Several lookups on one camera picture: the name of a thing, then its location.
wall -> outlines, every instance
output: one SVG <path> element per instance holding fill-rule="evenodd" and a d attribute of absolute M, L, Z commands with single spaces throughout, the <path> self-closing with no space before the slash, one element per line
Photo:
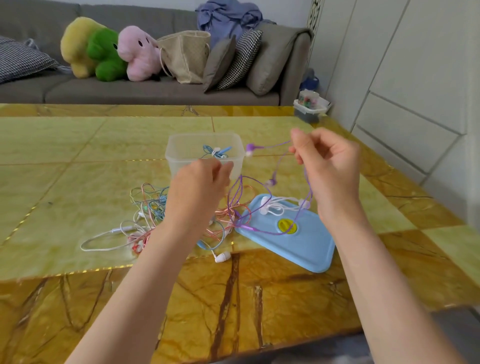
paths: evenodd
<path fill-rule="evenodd" d="M 480 230 L 479 14 L 477 0 L 325 0 L 310 67 L 332 117 Z"/>
<path fill-rule="evenodd" d="M 206 0 L 61 0 L 80 4 L 138 5 L 167 9 L 195 10 Z M 278 24 L 305 27 L 311 0 L 240 0 L 258 5 L 265 19 Z"/>

blue garment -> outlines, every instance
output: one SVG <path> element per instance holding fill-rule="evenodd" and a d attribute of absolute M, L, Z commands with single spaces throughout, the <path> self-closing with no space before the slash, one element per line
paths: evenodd
<path fill-rule="evenodd" d="M 210 33 L 210 48 L 223 38 L 237 40 L 245 30 L 255 28 L 262 20 L 262 12 L 255 4 L 238 0 L 208 0 L 197 10 L 199 30 Z"/>

stuffed toy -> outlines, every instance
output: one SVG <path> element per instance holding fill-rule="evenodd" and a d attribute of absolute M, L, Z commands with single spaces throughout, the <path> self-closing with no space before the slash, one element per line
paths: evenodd
<path fill-rule="evenodd" d="M 94 32 L 88 40 L 87 55 L 98 61 L 95 75 L 100 81 L 115 81 L 127 76 L 127 62 L 119 57 L 119 34 L 103 28 Z"/>
<path fill-rule="evenodd" d="M 71 65 L 75 77 L 86 78 L 95 74 L 98 62 L 88 58 L 87 45 L 90 36 L 102 28 L 105 28 L 102 24 L 83 16 L 66 27 L 60 41 L 60 51 L 63 59 Z"/>
<path fill-rule="evenodd" d="M 130 81 L 144 81 L 160 73 L 160 50 L 156 40 L 137 26 L 130 25 L 119 34 L 118 54 L 128 62 Z"/>

pink stuffed toy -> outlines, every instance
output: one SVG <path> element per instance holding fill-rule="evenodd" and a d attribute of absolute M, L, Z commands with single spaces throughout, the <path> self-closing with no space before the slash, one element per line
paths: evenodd
<path fill-rule="evenodd" d="M 120 32 L 117 51 L 128 62 L 130 81 L 147 80 L 162 69 L 156 40 L 137 26 L 130 25 Z"/>

table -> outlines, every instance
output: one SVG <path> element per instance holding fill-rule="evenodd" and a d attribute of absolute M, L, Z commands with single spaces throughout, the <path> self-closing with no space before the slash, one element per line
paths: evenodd
<path fill-rule="evenodd" d="M 355 140 L 328 117 L 320 124 Z M 233 130 L 244 144 L 272 145 L 292 126 L 311 129 L 290 107 L 0 105 L 0 361 L 68 357 L 135 259 L 79 244 L 133 214 L 132 187 L 168 184 L 169 134 Z M 268 180 L 284 150 L 259 150 L 242 172 Z M 368 218 L 425 306 L 480 303 L 475 231 L 364 145 L 361 173 Z M 293 156 L 277 179 L 277 195 L 308 191 Z M 215 361 L 361 329 L 337 253 L 313 274 L 238 234 L 223 249 L 233 258 L 222 264 L 199 249 L 186 260 L 153 363 Z"/>

